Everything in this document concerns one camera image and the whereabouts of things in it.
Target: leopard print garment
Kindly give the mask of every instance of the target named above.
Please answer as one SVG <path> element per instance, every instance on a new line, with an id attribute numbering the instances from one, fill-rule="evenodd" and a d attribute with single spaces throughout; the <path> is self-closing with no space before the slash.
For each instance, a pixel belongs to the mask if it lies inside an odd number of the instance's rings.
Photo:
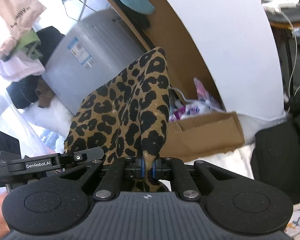
<path id="1" fill-rule="evenodd" d="M 119 157 L 143 155 L 145 183 L 141 186 L 139 182 L 138 188 L 159 191 L 160 183 L 153 179 L 151 168 L 166 141 L 168 86 L 165 52 L 155 48 L 85 98 L 71 124 L 65 149 L 74 153 L 101 147 L 105 164 Z"/>

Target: cardboard box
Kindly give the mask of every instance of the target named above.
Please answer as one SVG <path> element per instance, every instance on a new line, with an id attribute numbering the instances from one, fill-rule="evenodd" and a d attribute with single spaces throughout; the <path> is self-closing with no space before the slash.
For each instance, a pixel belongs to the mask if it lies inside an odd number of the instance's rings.
<path id="1" fill-rule="evenodd" d="M 144 39 L 114 0 L 108 0 L 131 31 L 149 50 Z M 155 12 L 147 16 L 150 28 L 144 33 L 155 46 L 166 52 L 170 84 L 179 88 L 186 98 L 197 99 L 193 78 L 197 77 L 205 88 L 220 100 L 218 90 L 194 44 L 190 34 L 167 0 L 149 0 Z M 175 157 L 184 162 L 214 153 L 226 153 L 244 144 L 244 137 L 236 113 L 212 113 L 168 125 L 167 141 L 160 151 L 161 157 Z"/>
<path id="2" fill-rule="evenodd" d="M 214 112 L 169 123 L 167 141 L 160 156 L 188 162 L 214 153 L 226 153 L 243 144 L 237 114 Z"/>

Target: black wire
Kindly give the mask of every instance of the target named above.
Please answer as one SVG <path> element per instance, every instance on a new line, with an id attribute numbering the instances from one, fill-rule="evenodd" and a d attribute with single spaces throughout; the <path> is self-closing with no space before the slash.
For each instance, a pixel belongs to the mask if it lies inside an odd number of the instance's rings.
<path id="1" fill-rule="evenodd" d="M 90 6 L 88 6 L 88 5 L 85 5 L 85 6 L 87 6 L 90 10 L 97 12 L 96 10 L 92 9 Z"/>
<path id="2" fill-rule="evenodd" d="M 73 19 L 73 18 L 71 18 L 68 14 L 67 14 L 67 9 L 66 9 L 66 6 L 65 6 L 65 4 L 64 3 L 62 3 L 63 4 L 63 7 L 65 8 L 65 12 L 66 12 L 66 15 L 70 18 L 70 19 Z"/>

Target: wooden edge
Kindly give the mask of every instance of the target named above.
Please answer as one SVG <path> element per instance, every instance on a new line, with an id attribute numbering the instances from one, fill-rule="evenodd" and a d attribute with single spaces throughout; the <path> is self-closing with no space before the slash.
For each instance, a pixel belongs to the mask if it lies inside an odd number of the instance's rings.
<path id="1" fill-rule="evenodd" d="M 150 47 L 148 46 L 148 44 L 145 42 L 145 40 L 142 38 L 142 36 L 140 35 L 140 33 L 136 30 L 136 28 L 130 22 L 130 20 L 128 19 L 128 17 L 124 14 L 124 12 L 116 4 L 116 2 L 114 0 L 107 0 L 107 1 L 111 4 L 111 6 L 114 8 L 114 10 L 119 14 L 119 16 L 122 18 L 122 20 L 126 23 L 126 25 L 128 25 L 128 27 L 132 30 L 132 32 L 134 33 L 134 35 L 138 38 L 138 40 L 143 45 L 143 47 L 145 47 L 145 49 L 147 51 L 149 51 Z"/>
<path id="2" fill-rule="evenodd" d="M 291 30 L 291 26 L 289 23 L 276 23 L 276 22 L 270 22 L 270 25 L 275 28 L 279 29 L 289 29 Z M 300 27 L 300 22 L 292 23 L 293 27 Z"/>

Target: metal screw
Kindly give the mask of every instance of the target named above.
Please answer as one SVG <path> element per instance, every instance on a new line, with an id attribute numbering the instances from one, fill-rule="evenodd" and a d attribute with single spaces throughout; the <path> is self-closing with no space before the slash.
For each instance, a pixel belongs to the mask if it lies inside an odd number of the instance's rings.
<path id="1" fill-rule="evenodd" d="M 183 192 L 183 195 L 186 198 L 196 198 L 197 196 L 199 196 L 199 193 L 195 190 L 186 190 L 185 192 Z"/>
<path id="2" fill-rule="evenodd" d="M 111 192 L 109 190 L 99 190 L 96 192 L 96 197 L 99 197 L 99 198 L 107 198 L 107 197 L 110 197 L 111 196 Z"/>

